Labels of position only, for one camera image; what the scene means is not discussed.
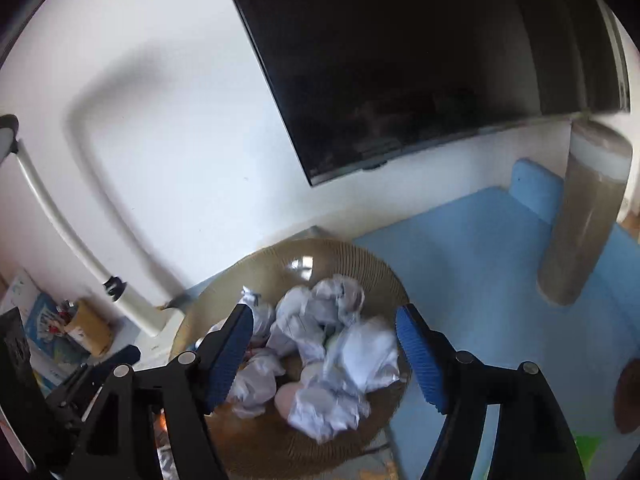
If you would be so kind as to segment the white paper ball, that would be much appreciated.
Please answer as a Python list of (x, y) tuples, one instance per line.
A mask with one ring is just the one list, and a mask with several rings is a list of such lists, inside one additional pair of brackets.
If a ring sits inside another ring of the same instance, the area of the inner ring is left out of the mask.
[(286, 421), (318, 444), (333, 440), (341, 432), (356, 430), (371, 414), (370, 403), (362, 396), (324, 385), (295, 385)]
[(344, 326), (352, 326), (360, 320), (366, 294), (354, 278), (334, 274), (332, 278), (325, 278), (315, 284), (311, 293), (314, 300), (325, 306), (332, 304), (334, 318)]
[(239, 418), (264, 414), (267, 402), (277, 393), (277, 378), (284, 374), (285, 369), (274, 352), (258, 349), (233, 379), (227, 396), (232, 412)]
[(352, 388), (369, 393), (401, 381), (395, 331), (382, 316), (360, 318), (339, 332), (326, 350), (323, 371), (341, 372)]
[(297, 351), (303, 366), (323, 361), (326, 357), (324, 331), (306, 312), (310, 300), (311, 291), (307, 287), (291, 288), (277, 304), (276, 318), (266, 343), (266, 347), (279, 358)]

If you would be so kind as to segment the white desk lamp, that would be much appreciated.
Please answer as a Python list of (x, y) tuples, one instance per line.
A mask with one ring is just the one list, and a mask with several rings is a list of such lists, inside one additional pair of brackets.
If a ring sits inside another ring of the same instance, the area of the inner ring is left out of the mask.
[(13, 155), (20, 166), (32, 194), (43, 213), (76, 258), (101, 284), (105, 295), (125, 318), (140, 330), (134, 343), (141, 351), (138, 367), (164, 365), (169, 361), (172, 342), (180, 327), (184, 314), (177, 308), (153, 307), (140, 295), (134, 286), (107, 270), (103, 263), (75, 232), (42, 182), (35, 165), (26, 151), (26, 145), (17, 139), (20, 123), (15, 115), (1, 116), (1, 161)]

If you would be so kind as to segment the blue desk pad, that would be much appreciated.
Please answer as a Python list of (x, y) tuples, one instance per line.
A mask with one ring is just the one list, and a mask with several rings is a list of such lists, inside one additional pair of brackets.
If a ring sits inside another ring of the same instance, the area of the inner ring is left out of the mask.
[(613, 479), (639, 444), (614, 422), (618, 378), (639, 354), (639, 246), (613, 229), (578, 300), (548, 304), (537, 270), (561, 198), (560, 177), (521, 159), (508, 188), (485, 188), (357, 245), (394, 270), (455, 347), (491, 365), (537, 363), (572, 433), (599, 442), (588, 477)]

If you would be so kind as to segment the grey thermos bottle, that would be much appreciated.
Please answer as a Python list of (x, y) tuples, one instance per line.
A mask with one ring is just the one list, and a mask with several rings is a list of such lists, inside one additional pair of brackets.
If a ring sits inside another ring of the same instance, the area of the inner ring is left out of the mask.
[(570, 150), (560, 210), (537, 273), (550, 304), (578, 299), (610, 236), (628, 182), (630, 142), (590, 119), (570, 124)]

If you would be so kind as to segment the black wall television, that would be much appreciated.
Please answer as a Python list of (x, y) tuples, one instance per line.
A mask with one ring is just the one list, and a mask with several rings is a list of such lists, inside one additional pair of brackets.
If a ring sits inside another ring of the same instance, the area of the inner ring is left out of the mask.
[(312, 185), (497, 128), (630, 107), (602, 0), (233, 0)]

